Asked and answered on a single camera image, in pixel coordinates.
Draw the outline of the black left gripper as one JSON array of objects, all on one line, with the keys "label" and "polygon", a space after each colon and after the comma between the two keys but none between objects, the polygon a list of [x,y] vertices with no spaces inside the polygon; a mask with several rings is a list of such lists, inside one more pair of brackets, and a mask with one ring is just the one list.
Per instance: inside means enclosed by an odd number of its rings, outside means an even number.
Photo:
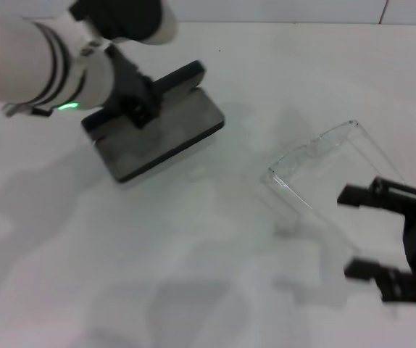
[{"label": "black left gripper", "polygon": [[135,102],[131,108],[131,121],[138,129],[144,128],[159,116],[161,107],[153,89],[153,81],[144,75],[117,46],[108,47],[112,63],[113,86],[108,106],[119,109],[124,103]]}]

